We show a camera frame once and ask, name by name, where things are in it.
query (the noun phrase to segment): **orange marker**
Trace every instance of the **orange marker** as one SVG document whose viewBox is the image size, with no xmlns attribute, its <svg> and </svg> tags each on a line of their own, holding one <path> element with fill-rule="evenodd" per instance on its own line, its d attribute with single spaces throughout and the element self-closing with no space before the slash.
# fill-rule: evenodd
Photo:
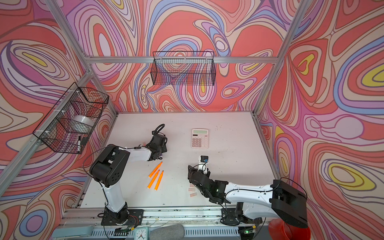
<svg viewBox="0 0 384 240">
<path fill-rule="evenodd" d="M 157 191 L 157 189 L 158 189 L 158 187 L 159 187 L 159 185 L 160 185 L 161 179 L 163 178 L 163 172 L 164 172 L 164 171 L 161 172 L 160 177 L 159 177 L 159 179 L 157 180 L 157 183 L 156 183 L 156 186 L 155 186 L 155 191 Z"/>
<path fill-rule="evenodd" d="M 152 178 L 151 182 L 149 183 L 148 185 L 148 189 L 152 187 L 152 184 L 153 182 L 155 181 L 155 179 L 157 178 L 157 175 L 159 174 L 160 170 L 157 171 L 157 173 L 155 174 L 155 176 Z"/>
<path fill-rule="evenodd" d="M 161 166 L 162 163 L 163 163 L 163 162 L 159 163 L 158 166 L 157 166 L 155 169 L 153 169 L 153 171 L 151 172 L 151 174 L 148 176 L 149 178 L 151 178 L 151 177 L 153 176 L 153 174 L 155 174 L 156 170 L 159 169 L 159 167 Z"/>
</svg>

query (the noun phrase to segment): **wire mesh basket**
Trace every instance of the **wire mesh basket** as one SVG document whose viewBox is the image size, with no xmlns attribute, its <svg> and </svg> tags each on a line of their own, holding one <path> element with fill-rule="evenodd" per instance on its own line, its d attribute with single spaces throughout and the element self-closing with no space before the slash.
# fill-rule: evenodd
<svg viewBox="0 0 384 240">
<path fill-rule="evenodd" d="M 155 51 L 153 58 L 153 85 L 215 85 L 212 51 Z"/>
<path fill-rule="evenodd" d="M 93 88 L 77 87 L 48 127 L 33 134 L 54 152 L 80 154 L 108 100 L 107 94 Z"/>
</svg>

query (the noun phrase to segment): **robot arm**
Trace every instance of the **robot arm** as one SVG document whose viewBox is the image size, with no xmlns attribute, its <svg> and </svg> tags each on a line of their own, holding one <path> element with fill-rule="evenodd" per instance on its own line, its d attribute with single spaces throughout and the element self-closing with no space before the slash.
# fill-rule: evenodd
<svg viewBox="0 0 384 240">
<path fill-rule="evenodd" d="M 299 228 L 308 227 L 305 195 L 281 180 L 265 186 L 237 185 L 209 179 L 210 171 L 188 166 L 189 182 L 194 184 L 209 201 L 216 204 L 236 203 L 239 221 L 252 223 L 258 217 L 280 217 Z"/>
<path fill-rule="evenodd" d="M 107 200 L 104 213 L 107 213 L 117 225 L 125 224 L 129 215 L 119 183 L 124 168 L 128 162 L 159 159 L 161 154 L 167 151 L 167 138 L 164 134 L 159 134 L 164 126 L 162 124 L 152 131 L 152 140 L 146 146 L 128 149 L 108 145 L 89 169 L 93 179 L 100 183 Z"/>
</svg>

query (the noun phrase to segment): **psychedelic patterned wall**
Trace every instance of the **psychedelic patterned wall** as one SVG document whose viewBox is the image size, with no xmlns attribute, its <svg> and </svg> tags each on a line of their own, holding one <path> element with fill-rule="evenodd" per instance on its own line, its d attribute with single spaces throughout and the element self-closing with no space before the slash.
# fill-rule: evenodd
<svg viewBox="0 0 384 240">
<path fill-rule="evenodd" d="M 93 65 L 118 112 L 252 111 L 272 64 L 229 64 L 214 86 L 152 84 L 150 64 Z"/>
<path fill-rule="evenodd" d="M 61 9 L 90 56 L 204 50 L 216 56 L 276 56 L 297 4 L 85 0 L 65 2 Z M 152 86 L 151 64 L 93 68 L 117 111 L 249 111 L 271 65 L 219 64 L 214 87 Z"/>
<path fill-rule="evenodd" d="M 62 6 L 90 56 L 151 56 L 187 45 L 217 56 L 276 56 L 297 1 L 73 0 Z"/>
<path fill-rule="evenodd" d="M 314 239 L 384 239 L 384 1 L 317 0 L 259 120 Z"/>
<path fill-rule="evenodd" d="M 84 70 L 44 1 L 0 3 L 0 169 Z M 86 174 L 82 159 L 98 149 L 111 125 L 104 111 L 83 154 L 40 146 L 0 198 L 0 239 L 48 239 L 76 200 Z M 92 159 L 87 160 L 89 167 Z"/>
</svg>

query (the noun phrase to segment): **red wire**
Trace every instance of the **red wire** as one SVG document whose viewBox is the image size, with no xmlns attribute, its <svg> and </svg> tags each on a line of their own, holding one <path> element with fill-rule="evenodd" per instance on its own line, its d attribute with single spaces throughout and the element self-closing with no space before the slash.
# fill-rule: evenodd
<svg viewBox="0 0 384 240">
<path fill-rule="evenodd" d="M 137 219 L 137 225 L 139 224 L 139 219 L 136 216 L 134 216 L 134 215 L 129 215 L 129 216 L 131 216 L 131 217 L 133 217 L 133 219 L 135 219 L 135 225 L 136 225 L 136 219 Z"/>
</svg>

